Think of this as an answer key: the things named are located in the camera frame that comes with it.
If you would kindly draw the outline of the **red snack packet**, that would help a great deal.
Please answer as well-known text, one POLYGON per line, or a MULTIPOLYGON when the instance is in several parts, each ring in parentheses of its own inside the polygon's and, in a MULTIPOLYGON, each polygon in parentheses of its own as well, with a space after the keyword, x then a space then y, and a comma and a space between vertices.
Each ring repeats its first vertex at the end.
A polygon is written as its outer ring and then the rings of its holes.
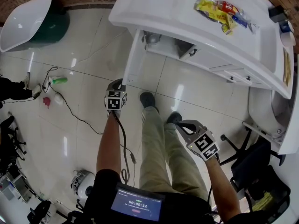
POLYGON ((217 1, 218 8, 230 15, 242 14, 243 10, 226 1, 217 1))

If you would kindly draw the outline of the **black tablet screen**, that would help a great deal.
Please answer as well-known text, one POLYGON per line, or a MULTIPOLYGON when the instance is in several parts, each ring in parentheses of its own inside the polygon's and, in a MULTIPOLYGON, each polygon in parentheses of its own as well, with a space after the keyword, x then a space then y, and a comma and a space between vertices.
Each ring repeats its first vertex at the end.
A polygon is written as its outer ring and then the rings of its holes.
POLYGON ((135 188, 117 187, 111 210, 139 219, 158 222, 164 196, 135 188))

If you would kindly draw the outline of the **person's left dark shoe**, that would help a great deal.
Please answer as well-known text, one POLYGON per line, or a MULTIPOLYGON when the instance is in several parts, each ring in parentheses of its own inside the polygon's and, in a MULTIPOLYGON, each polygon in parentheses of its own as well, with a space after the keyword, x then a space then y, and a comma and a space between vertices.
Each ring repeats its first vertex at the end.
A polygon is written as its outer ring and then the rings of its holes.
POLYGON ((143 108, 147 108, 147 107, 153 107, 157 110, 157 112, 159 113, 158 108, 156 107, 156 100, 154 95, 151 92, 143 92, 140 95, 140 102, 143 106, 143 108))

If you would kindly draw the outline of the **white crumpled wrapper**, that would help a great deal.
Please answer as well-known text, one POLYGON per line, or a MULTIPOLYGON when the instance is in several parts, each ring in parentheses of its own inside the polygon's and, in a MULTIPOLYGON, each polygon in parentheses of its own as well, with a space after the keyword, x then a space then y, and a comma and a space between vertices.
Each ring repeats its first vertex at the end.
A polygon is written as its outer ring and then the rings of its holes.
POLYGON ((252 32, 252 34, 256 34, 256 32, 259 30, 259 25, 251 18, 251 16, 243 11, 242 14, 243 19, 246 21, 250 31, 252 32))

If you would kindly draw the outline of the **white round appliance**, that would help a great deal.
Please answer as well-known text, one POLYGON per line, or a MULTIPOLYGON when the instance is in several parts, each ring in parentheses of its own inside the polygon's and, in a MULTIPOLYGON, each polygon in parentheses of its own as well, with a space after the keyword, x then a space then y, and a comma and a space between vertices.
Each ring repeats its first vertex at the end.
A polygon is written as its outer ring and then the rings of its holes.
POLYGON ((71 189, 80 200, 86 200, 90 195, 95 181, 95 175, 87 170, 75 171, 71 181, 71 189))

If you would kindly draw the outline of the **beige printed packet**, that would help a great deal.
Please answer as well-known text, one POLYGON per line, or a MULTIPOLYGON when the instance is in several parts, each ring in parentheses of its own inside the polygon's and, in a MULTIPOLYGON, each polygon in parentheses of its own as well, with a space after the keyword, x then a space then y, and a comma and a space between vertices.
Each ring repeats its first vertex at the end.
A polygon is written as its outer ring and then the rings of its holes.
POLYGON ((232 19, 232 16, 226 13, 217 13, 215 15, 216 20, 221 24, 227 26, 229 29, 234 29, 237 27, 237 23, 232 19))

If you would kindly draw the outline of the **white folding table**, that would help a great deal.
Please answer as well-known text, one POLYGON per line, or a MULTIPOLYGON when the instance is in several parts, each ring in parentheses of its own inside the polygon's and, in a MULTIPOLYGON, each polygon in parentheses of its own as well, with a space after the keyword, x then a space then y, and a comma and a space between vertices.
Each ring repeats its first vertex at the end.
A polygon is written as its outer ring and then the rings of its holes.
POLYGON ((299 51, 295 52, 294 58, 293 101, 292 112, 279 154, 294 154, 299 150, 299 51))

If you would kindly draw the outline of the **person's dark shoe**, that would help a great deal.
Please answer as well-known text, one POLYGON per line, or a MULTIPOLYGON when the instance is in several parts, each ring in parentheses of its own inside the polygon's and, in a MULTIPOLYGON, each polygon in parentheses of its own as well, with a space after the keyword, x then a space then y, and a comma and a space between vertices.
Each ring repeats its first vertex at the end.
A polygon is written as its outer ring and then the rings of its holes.
POLYGON ((167 119, 166 123, 167 124, 177 124, 178 122, 181 122, 183 119, 182 119, 182 116, 179 112, 173 112, 167 119))
POLYGON ((157 112, 159 113, 158 108, 156 107, 156 100, 154 95, 151 92, 143 92, 140 95, 140 102, 143 106, 143 108, 147 108, 147 107, 153 107, 157 110, 157 112))

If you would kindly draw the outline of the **black mesh chair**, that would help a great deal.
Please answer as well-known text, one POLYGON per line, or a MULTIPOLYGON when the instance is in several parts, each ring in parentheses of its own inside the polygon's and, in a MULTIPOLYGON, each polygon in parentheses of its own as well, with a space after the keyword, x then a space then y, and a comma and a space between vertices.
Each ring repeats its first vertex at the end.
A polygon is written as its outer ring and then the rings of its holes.
POLYGON ((273 224, 290 205, 291 189, 279 178, 271 165, 268 165, 263 173, 243 194, 249 206, 249 212, 258 212, 266 224, 273 224), (266 210, 253 211, 254 203, 264 197, 269 192, 273 197, 273 202, 267 206, 266 210))

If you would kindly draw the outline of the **white and green bathtub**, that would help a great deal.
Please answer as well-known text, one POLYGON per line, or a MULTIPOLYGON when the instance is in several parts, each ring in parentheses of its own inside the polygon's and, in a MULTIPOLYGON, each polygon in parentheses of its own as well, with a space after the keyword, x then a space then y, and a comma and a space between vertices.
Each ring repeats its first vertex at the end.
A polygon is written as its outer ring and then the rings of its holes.
POLYGON ((70 17, 60 1, 28 1, 6 19, 0 33, 0 51, 22 51, 57 43, 69 24, 70 17))

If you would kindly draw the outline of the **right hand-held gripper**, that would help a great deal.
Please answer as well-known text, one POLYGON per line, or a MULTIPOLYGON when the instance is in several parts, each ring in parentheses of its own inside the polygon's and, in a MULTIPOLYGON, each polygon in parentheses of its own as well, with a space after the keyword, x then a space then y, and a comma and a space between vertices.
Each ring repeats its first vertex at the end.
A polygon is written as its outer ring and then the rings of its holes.
POLYGON ((220 150, 211 131, 203 128, 197 120, 182 120, 176 128, 183 139, 187 139, 186 147, 202 160, 207 161, 216 156, 220 150))

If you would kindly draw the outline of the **white cabinet door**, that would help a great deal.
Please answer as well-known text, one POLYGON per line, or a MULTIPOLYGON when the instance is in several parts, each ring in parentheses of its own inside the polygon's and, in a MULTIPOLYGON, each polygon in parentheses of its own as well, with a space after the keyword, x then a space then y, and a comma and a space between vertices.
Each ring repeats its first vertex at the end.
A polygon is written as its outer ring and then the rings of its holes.
POLYGON ((137 80, 146 53, 147 43, 144 31, 137 29, 124 71, 123 84, 128 85, 137 80))
POLYGON ((179 55, 179 59, 188 64, 194 65, 199 68, 206 70, 230 65, 225 59, 208 52, 204 49, 200 49, 198 46, 193 45, 188 50, 183 50, 182 54, 179 55))

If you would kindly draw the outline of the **person's right dark shoe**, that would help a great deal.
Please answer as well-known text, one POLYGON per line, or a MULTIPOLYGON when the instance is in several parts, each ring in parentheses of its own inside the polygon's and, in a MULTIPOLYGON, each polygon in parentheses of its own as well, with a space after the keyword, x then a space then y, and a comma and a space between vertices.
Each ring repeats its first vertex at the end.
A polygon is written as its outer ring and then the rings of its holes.
POLYGON ((178 122, 181 122, 183 119, 182 119, 182 116, 179 112, 173 112, 167 119, 166 123, 167 124, 177 124, 178 122))

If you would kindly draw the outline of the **yellow cloth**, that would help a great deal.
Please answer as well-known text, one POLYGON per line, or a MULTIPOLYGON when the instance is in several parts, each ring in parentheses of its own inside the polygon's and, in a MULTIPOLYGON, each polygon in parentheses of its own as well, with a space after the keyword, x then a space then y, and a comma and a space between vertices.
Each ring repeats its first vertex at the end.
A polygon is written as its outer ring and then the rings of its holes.
POLYGON ((267 206, 273 202, 273 197, 269 192, 264 194, 264 197, 256 201, 252 207, 253 211, 266 210, 267 206))

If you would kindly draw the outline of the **black swivel chair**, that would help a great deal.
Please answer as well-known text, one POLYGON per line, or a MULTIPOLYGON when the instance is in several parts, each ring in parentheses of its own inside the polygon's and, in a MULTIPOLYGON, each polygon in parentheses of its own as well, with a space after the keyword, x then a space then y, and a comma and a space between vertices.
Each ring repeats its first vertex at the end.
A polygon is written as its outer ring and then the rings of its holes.
POLYGON ((0 176, 3 176, 10 165, 15 165, 17 158, 22 161, 22 158, 17 150, 20 150, 23 155, 27 152, 23 151, 21 145, 26 145, 26 142, 20 142, 17 138, 17 131, 19 128, 11 128, 15 118, 10 113, 10 116, 0 123, 0 176))

